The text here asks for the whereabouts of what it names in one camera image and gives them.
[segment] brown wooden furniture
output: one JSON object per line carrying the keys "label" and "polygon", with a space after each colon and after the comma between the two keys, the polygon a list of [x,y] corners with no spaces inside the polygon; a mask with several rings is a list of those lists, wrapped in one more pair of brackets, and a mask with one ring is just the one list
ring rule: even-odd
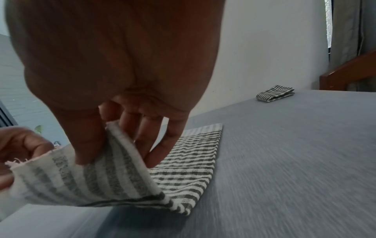
{"label": "brown wooden furniture", "polygon": [[376,50],[321,75],[320,90],[346,91],[348,84],[371,76],[376,76]]}

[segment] gray bed sheet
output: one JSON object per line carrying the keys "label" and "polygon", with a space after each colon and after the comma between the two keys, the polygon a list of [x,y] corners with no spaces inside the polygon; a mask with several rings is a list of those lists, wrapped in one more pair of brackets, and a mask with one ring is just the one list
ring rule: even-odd
{"label": "gray bed sheet", "polygon": [[216,170],[188,217],[27,205],[1,238],[376,237],[376,93],[298,91],[191,118],[223,123]]}

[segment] wooden chair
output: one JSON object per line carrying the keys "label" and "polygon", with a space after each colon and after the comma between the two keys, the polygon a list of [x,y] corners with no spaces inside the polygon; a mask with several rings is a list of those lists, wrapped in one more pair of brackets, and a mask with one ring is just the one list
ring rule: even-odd
{"label": "wooden chair", "polygon": [[346,91],[348,84],[371,76],[376,76],[376,50],[321,75],[320,90]]}

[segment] hand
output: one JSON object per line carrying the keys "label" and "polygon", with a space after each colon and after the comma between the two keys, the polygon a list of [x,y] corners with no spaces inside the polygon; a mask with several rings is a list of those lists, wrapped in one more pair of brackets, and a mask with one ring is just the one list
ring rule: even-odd
{"label": "hand", "polygon": [[[209,83],[223,7],[224,0],[13,0],[6,18],[27,85],[58,119],[76,162],[100,152],[103,120],[120,119],[154,167]],[[150,152],[163,117],[167,132]]]}
{"label": "hand", "polygon": [[54,145],[23,127],[0,128],[0,191],[10,187],[13,174],[4,164],[6,161],[29,160],[54,149]]}

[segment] checkered cloth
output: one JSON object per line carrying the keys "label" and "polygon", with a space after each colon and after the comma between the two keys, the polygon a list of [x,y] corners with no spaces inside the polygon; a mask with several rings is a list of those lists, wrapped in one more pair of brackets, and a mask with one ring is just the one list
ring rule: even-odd
{"label": "checkered cloth", "polygon": [[32,204],[105,207],[135,205],[189,215],[214,170],[222,125],[184,131],[169,156],[147,169],[117,122],[94,163],[76,165],[71,145],[14,164],[9,193]]}
{"label": "checkered cloth", "polygon": [[294,89],[291,87],[282,87],[276,85],[273,88],[256,95],[256,99],[264,102],[272,102],[294,95],[295,93],[293,91]]}

